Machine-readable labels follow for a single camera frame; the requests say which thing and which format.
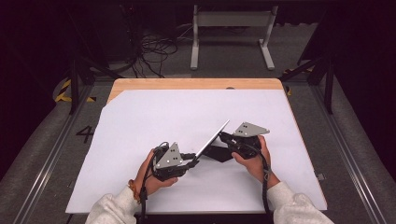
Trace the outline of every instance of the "white sleeve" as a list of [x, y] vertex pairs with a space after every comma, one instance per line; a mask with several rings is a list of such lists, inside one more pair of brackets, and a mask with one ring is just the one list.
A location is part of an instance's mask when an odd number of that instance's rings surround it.
[[134, 193], [125, 187], [116, 197], [107, 194], [96, 202], [85, 223], [135, 224], [134, 212], [138, 206], [139, 204], [134, 199]]
[[268, 199], [274, 206], [274, 223], [332, 223], [304, 194], [295, 194], [280, 182], [268, 189]]

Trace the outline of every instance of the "person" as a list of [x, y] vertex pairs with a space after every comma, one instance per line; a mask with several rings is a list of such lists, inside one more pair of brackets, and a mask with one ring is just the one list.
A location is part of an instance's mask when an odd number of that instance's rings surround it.
[[[267, 163], [271, 164], [270, 152], [267, 148], [263, 136], [258, 136], [262, 145], [262, 155]], [[259, 156], [244, 160], [239, 154], [232, 153], [234, 159], [247, 168], [247, 171], [259, 180], [261, 183], [264, 179], [262, 169], [262, 159]], [[134, 212], [139, 207], [139, 192], [142, 186], [143, 178], [149, 161], [153, 156], [153, 150], [150, 151], [146, 159], [137, 172], [136, 179], [129, 182], [117, 196], [107, 194], [96, 202], [89, 213], [86, 224], [93, 223], [136, 223]], [[153, 175], [146, 180], [146, 189], [148, 195], [156, 192], [161, 188], [171, 187], [177, 182], [177, 178], [170, 178], [160, 181]], [[267, 181], [267, 197], [272, 203], [274, 210], [274, 223], [332, 223], [332, 221], [323, 215], [310, 201], [310, 199], [301, 193], [294, 193], [289, 186], [280, 181], [276, 174], [271, 173]]]

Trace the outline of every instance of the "table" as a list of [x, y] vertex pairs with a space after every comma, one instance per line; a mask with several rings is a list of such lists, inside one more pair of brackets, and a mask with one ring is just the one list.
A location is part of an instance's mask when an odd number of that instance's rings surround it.
[[[237, 99], [240, 94], [243, 102]], [[199, 98], [204, 99], [205, 112], [195, 113], [203, 108]], [[258, 111], [255, 108], [265, 112], [253, 113]], [[115, 81], [66, 213], [87, 213], [103, 194], [117, 194], [125, 179], [131, 178], [123, 171], [137, 171], [147, 156], [147, 151], [137, 148], [149, 148], [165, 139], [170, 143], [177, 140], [180, 152], [197, 152], [224, 119], [232, 120], [224, 131], [234, 131], [241, 122], [235, 114], [244, 118], [248, 114], [249, 121], [271, 127], [267, 145], [274, 148], [273, 170], [292, 189], [308, 194], [316, 207], [325, 210], [326, 202], [279, 80], [147, 78]], [[177, 186], [162, 190], [149, 196], [148, 214], [263, 213], [260, 183], [235, 161], [218, 163], [202, 158]]]

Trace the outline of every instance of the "floor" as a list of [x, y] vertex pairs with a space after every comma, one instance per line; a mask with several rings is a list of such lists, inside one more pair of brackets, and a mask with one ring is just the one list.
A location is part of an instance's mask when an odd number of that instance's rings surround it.
[[[274, 28], [269, 44], [274, 71], [266, 69], [257, 43], [262, 31], [252, 28], [202, 31], [196, 71], [190, 70], [191, 33], [186, 33], [177, 43], [177, 52], [162, 64], [154, 63], [152, 69], [161, 69], [166, 78], [280, 77], [284, 70], [296, 67], [315, 27]], [[147, 55], [148, 59], [158, 57]], [[156, 77], [145, 65], [137, 68], [140, 77]], [[121, 74], [135, 77], [132, 69]], [[312, 87], [305, 77], [301, 74], [284, 85], [290, 88], [290, 107], [328, 203], [323, 213], [334, 223], [396, 223], [392, 212], [396, 184], [376, 156], [341, 87], [335, 80], [333, 115], [329, 115], [321, 101], [323, 81]], [[73, 116], [68, 114], [69, 102], [58, 102], [37, 127], [0, 183], [0, 223], [84, 223], [86, 215], [70, 216], [64, 210], [112, 82], [109, 77], [98, 76], [93, 86], [80, 86], [82, 96], [95, 97], [96, 101], [85, 102]], [[217, 218], [212, 216], [207, 223], [223, 223]], [[259, 223], [255, 217], [243, 220], [234, 219], [235, 223]], [[181, 217], [177, 223], [199, 222]]]

